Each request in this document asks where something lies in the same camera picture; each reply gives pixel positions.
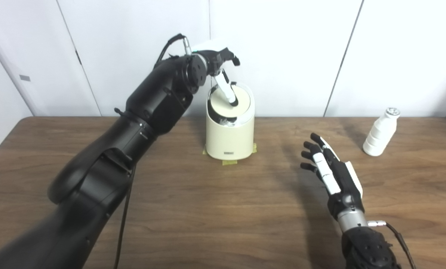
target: yellow tape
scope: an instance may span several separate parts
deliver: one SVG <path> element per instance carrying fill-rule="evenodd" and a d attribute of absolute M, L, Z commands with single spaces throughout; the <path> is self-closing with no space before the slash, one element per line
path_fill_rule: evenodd
<path fill-rule="evenodd" d="M 234 160 L 234 161 L 223 161 L 223 165 L 230 165 L 230 164 L 237 164 L 238 161 Z"/>
<path fill-rule="evenodd" d="M 253 152 L 252 153 L 256 153 L 258 150 L 256 148 L 256 143 L 253 143 Z M 206 151 L 206 145 L 203 148 L 203 155 L 208 155 L 208 152 Z M 229 161 L 223 161 L 222 162 L 223 165 L 230 165 L 230 164 L 238 164 L 238 160 L 229 160 Z"/>

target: wood grain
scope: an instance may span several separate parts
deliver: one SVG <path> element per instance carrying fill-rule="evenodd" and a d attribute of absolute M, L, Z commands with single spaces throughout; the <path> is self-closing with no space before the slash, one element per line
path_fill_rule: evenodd
<path fill-rule="evenodd" d="M 0 247 L 54 209 L 47 187 L 115 118 L 32 117 L 0 145 Z M 446 118 L 401 118 L 380 157 L 361 145 L 374 118 L 257 118 L 258 152 L 237 165 L 202 155 L 204 119 L 183 118 L 141 160 L 121 269 L 344 268 L 340 232 L 317 178 L 299 168 L 302 143 L 323 136 L 350 160 L 368 219 L 404 235 L 419 269 L 446 269 Z M 85 268 L 112 268 L 118 209 Z M 397 240 L 403 268 L 409 268 Z"/>

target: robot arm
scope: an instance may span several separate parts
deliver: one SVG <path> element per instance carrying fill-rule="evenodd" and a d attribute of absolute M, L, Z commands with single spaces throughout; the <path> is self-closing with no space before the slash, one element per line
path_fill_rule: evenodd
<path fill-rule="evenodd" d="M 178 39 L 184 40 L 187 54 L 162 60 Z M 226 60 L 209 57 L 229 52 L 195 54 L 188 48 L 181 34 L 168 41 L 153 71 L 127 99 L 125 112 L 116 109 L 120 117 L 115 124 L 78 153 L 50 185 L 48 197 L 57 204 L 55 211 L 0 249 L 0 269 L 83 267 L 128 193 L 140 158 L 158 136 L 173 128 L 206 76 L 214 75 L 214 67 Z"/>
<path fill-rule="evenodd" d="M 341 162 L 331 146 L 315 133 L 311 139 L 316 143 L 304 142 L 309 150 L 302 157 L 311 160 L 301 163 L 301 168 L 316 173 L 326 186 L 329 200 L 327 207 L 342 231 L 342 253 L 347 269 L 400 269 L 396 257 L 384 236 L 371 227 L 387 225 L 395 232 L 404 248 L 411 267 L 415 269 L 402 235 L 384 221 L 366 221 L 362 202 L 363 188 L 351 162 Z"/>

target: plastic bottle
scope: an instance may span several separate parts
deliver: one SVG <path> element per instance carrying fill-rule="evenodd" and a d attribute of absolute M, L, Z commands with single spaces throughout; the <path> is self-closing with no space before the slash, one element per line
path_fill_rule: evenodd
<path fill-rule="evenodd" d="M 369 135 L 364 142 L 365 153 L 371 156 L 379 156 L 384 152 L 385 147 L 396 132 L 397 118 L 400 112 L 397 108 L 388 108 L 377 121 L 374 122 Z"/>

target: wall seam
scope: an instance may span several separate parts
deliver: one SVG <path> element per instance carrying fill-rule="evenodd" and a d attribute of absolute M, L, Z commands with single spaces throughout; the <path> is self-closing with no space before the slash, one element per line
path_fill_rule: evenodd
<path fill-rule="evenodd" d="M 4 68 L 5 72 L 7 73 L 7 76 L 10 78 L 10 81 L 12 81 L 13 85 L 15 86 L 15 89 L 17 90 L 18 94 L 22 97 L 23 102 L 27 106 L 28 110 L 32 114 L 32 116 L 36 115 L 35 109 L 33 108 L 31 100 L 23 93 L 24 90 L 22 89 L 21 85 L 16 81 L 16 78 L 13 76 L 12 72 L 10 71 L 10 68 L 8 65 L 6 65 L 6 61 L 4 59 L 4 56 L 2 53 L 0 53 L 0 64 Z"/>
<path fill-rule="evenodd" d="M 70 37 L 70 40 L 72 41 L 72 45 L 73 45 L 73 47 L 75 49 L 75 52 L 78 55 L 78 50 L 76 49 L 75 42 L 74 42 L 74 40 L 72 38 L 72 34 L 70 34 L 70 30 L 68 28 L 67 21 L 65 20 L 64 13 L 62 12 L 62 8 L 60 7 L 60 3 L 58 2 L 58 0 L 55 0 L 55 2 L 57 2 L 58 10 L 60 11 L 60 15 L 62 16 L 62 20 L 64 21 L 65 28 L 67 29 L 68 36 Z M 88 76 L 86 75 L 85 68 L 83 67 L 83 63 L 81 63 L 81 57 L 80 56 L 78 56 L 78 61 L 80 62 L 81 69 L 83 70 L 83 74 L 85 75 L 86 83 L 88 84 L 88 87 L 90 88 L 90 92 L 92 93 L 93 100 L 95 101 L 96 108 L 98 109 L 98 113 L 100 113 L 100 116 L 103 116 L 102 115 L 102 111 L 100 109 L 100 106 L 98 105 L 98 102 L 96 101 L 96 97 L 95 97 L 95 93 L 93 92 L 92 85 L 90 84 L 90 81 L 88 80 Z"/>
<path fill-rule="evenodd" d="M 357 20 L 359 20 L 359 14 L 361 14 L 361 10 L 363 9 L 364 0 L 361 1 L 361 5 L 359 6 L 359 10 L 356 15 L 356 20 L 354 21 L 353 29 L 351 30 L 351 34 L 349 35 L 349 40 L 347 41 L 346 50 L 342 55 L 341 64 L 339 65 L 338 73 L 336 74 L 336 78 L 334 80 L 334 84 L 332 84 L 331 93 L 329 94 L 329 99 L 327 99 L 326 108 L 324 109 L 323 117 L 326 117 L 327 109 L 329 108 L 329 103 L 331 102 L 332 94 L 334 93 L 334 88 L 336 87 L 336 83 L 338 82 L 339 73 L 341 72 L 342 65 L 344 63 L 344 59 L 346 59 L 347 50 L 349 45 L 351 44 L 351 39 L 353 38 L 354 29 L 356 29 Z"/>

